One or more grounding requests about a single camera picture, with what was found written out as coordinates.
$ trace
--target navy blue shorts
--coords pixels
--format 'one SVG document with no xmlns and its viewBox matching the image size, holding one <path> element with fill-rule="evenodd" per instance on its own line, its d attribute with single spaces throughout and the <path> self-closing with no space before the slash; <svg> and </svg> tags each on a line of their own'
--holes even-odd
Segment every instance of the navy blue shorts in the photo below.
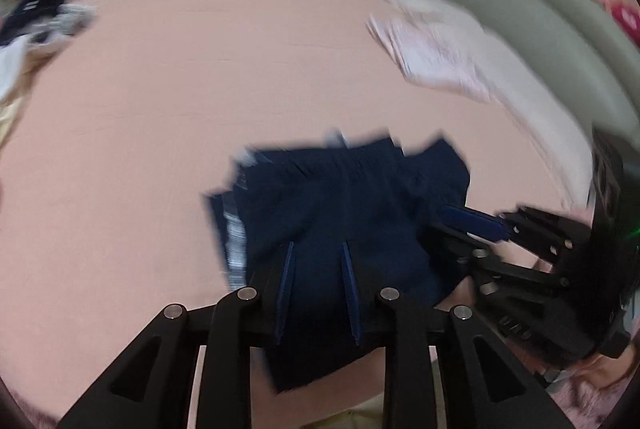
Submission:
<svg viewBox="0 0 640 429">
<path fill-rule="evenodd" d="M 209 197 L 232 285 L 290 247 L 293 279 L 280 344 L 266 350 L 280 391 L 305 385 L 362 357 L 342 281 L 346 241 L 392 286 L 425 305 L 459 282 L 438 272 L 418 233 L 442 205 L 465 204 L 469 173 L 440 139 L 414 155 L 385 138 L 355 148 L 262 150 L 239 166 L 232 190 Z"/>
</svg>

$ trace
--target bed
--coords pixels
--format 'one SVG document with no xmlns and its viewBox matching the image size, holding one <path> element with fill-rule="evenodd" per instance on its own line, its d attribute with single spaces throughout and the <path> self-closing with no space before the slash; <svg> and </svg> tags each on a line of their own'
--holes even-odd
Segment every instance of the bed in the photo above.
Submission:
<svg viewBox="0 0 640 429">
<path fill-rule="evenodd" d="M 0 158 L 2 378 L 54 418 L 166 304 L 227 293 L 202 196 L 248 144 L 321 142 L 337 127 L 355 141 L 388 129 L 417 148 L 443 132 L 470 168 L 468 206 L 569 208 L 562 178 L 505 107 L 404 80 L 364 25 L 401 14 L 398 0 L 74 1 L 98 17 L 40 71 Z M 508 40 L 585 138 L 594 120 L 640 137 L 640 54 L 595 6 L 572 18 L 568 0 L 536 0 L 568 38 L 530 51 L 510 36 L 508 12 L 453 1 Z M 574 59 L 587 50 L 587 72 L 606 76 L 579 86 Z M 260 362 L 252 373 L 254 427 L 293 428 L 380 393 L 384 358 L 277 396 Z"/>
</svg>

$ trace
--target metal screw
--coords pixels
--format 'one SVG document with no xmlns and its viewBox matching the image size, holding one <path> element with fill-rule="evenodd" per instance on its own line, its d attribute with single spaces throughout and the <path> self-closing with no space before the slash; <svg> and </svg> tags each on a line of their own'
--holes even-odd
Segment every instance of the metal screw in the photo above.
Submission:
<svg viewBox="0 0 640 429">
<path fill-rule="evenodd" d="M 489 295 L 497 291 L 498 291 L 498 285 L 495 284 L 493 281 L 491 281 L 490 283 L 485 283 L 480 286 L 480 293 L 482 295 Z"/>
<path fill-rule="evenodd" d="M 471 318 L 471 316 L 473 315 L 473 312 L 471 311 L 471 308 L 469 308 L 468 306 L 460 305 L 460 306 L 456 306 L 455 308 L 453 308 L 453 314 L 458 319 L 466 321 L 467 319 Z"/>
<path fill-rule="evenodd" d="M 182 315 L 182 306 L 180 304 L 170 304 L 162 313 L 167 319 L 176 319 Z"/>
<path fill-rule="evenodd" d="M 245 286 L 244 288 L 240 288 L 238 290 L 238 297 L 243 301 L 250 301 L 257 295 L 258 292 L 255 291 L 255 288 L 251 288 L 250 286 Z"/>
<path fill-rule="evenodd" d="M 391 287 L 386 287 L 386 288 L 382 288 L 382 290 L 380 290 L 380 297 L 382 297 L 383 299 L 387 300 L 387 301 L 395 301 L 396 299 L 398 299 L 400 297 L 400 292 L 398 290 L 396 290 L 395 288 L 391 288 Z"/>
</svg>

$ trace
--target mattress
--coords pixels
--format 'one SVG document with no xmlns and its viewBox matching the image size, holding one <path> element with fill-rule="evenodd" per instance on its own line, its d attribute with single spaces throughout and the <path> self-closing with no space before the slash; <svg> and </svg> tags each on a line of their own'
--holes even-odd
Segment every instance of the mattress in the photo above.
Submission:
<svg viewBox="0 0 640 429">
<path fill-rule="evenodd" d="M 397 12 L 383 0 L 78 1 L 96 22 L 40 72 L 0 158 L 0 373 L 56 417 L 166 304 L 227 293 L 202 196 L 248 144 L 444 134 L 470 168 L 468 206 L 561 208 L 504 108 L 402 78 L 365 26 Z M 255 357 L 258 429 L 383 390 L 382 351 L 278 396 Z"/>
</svg>

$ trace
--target bed headboard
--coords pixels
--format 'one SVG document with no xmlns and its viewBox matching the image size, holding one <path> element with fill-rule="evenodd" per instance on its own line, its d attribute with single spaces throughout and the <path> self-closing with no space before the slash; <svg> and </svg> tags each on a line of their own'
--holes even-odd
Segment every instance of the bed headboard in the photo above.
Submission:
<svg viewBox="0 0 640 429">
<path fill-rule="evenodd" d="M 452 0 L 501 35 L 591 134 L 640 142 L 640 51 L 591 0 Z"/>
</svg>

